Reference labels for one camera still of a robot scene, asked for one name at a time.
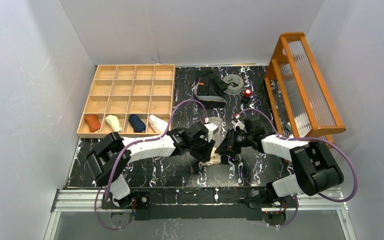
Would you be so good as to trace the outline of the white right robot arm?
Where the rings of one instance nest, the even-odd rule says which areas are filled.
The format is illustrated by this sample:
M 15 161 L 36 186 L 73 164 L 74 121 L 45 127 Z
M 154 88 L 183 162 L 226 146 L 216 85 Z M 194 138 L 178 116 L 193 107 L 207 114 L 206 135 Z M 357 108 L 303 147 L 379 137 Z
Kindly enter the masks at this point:
M 258 116 L 235 121 L 215 153 L 239 155 L 242 148 L 274 155 L 292 163 L 293 174 L 266 184 L 265 190 L 256 195 L 263 204 L 272 204 L 290 195 L 314 196 L 343 183 L 344 175 L 325 143 L 286 140 L 268 133 Z

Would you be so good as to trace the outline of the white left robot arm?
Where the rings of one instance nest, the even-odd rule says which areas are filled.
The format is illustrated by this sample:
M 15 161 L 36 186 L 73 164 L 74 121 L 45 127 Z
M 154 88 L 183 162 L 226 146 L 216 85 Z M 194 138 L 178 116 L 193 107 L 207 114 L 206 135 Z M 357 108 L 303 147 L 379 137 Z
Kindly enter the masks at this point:
M 128 164 L 186 153 L 200 162 L 208 162 L 219 134 L 220 127 L 216 123 L 202 122 L 188 128 L 178 127 L 158 136 L 132 138 L 111 132 L 86 154 L 85 160 L 94 184 L 105 188 L 103 199 L 107 202 L 120 201 L 131 195 L 131 188 L 122 176 Z

